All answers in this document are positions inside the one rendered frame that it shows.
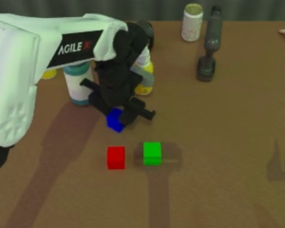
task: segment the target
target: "robotic arm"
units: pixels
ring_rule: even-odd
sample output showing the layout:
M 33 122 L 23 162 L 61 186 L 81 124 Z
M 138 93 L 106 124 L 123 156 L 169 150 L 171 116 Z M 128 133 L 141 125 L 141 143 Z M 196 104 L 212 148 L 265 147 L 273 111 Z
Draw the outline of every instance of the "robotic arm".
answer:
M 17 143 L 31 125 L 37 86 L 47 69 L 96 63 L 99 85 L 84 79 L 91 89 L 89 103 L 108 114 L 124 106 L 123 124 L 137 115 L 151 120 L 155 112 L 132 98 L 142 76 L 129 68 L 150 39 L 144 30 L 98 14 L 76 18 L 29 18 L 0 14 L 0 147 Z

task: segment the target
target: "red cube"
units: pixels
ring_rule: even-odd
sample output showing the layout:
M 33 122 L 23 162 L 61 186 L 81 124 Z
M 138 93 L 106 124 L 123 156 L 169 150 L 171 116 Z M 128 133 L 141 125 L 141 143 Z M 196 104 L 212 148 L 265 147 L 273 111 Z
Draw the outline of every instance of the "red cube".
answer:
M 109 170 L 125 169 L 125 147 L 108 146 L 106 164 Z

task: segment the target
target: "red letter x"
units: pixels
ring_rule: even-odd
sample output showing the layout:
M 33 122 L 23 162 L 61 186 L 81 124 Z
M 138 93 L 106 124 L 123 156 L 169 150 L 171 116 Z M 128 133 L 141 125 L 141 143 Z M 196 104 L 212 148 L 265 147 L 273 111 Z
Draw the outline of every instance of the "red letter x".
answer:
M 89 48 L 90 48 L 90 42 L 86 41 L 85 46 L 84 46 L 84 50 L 89 49 Z

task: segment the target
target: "white robotic arm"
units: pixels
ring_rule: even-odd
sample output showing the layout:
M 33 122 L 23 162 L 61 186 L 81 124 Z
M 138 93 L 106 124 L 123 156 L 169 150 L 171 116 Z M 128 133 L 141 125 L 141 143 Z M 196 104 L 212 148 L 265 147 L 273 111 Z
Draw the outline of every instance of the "white robotic arm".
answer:
M 37 82 L 46 69 L 116 57 L 113 39 L 125 22 L 98 14 L 29 18 L 0 14 L 0 146 L 17 143 L 31 125 Z

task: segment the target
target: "block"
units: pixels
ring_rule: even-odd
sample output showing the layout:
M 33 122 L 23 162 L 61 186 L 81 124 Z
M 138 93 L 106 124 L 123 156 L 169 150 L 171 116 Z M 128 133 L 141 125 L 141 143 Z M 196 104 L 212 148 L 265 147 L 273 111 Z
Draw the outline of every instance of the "block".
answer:
M 108 146 L 106 155 L 106 164 L 109 170 L 125 169 L 125 147 Z
M 162 145 L 160 142 L 143 143 L 143 164 L 146 166 L 161 165 Z
M 108 128 L 111 128 L 118 133 L 123 131 L 124 126 L 119 121 L 119 117 L 122 113 L 123 113 L 122 110 L 120 110 L 118 108 L 114 108 L 106 116 L 106 124 L 107 124 Z

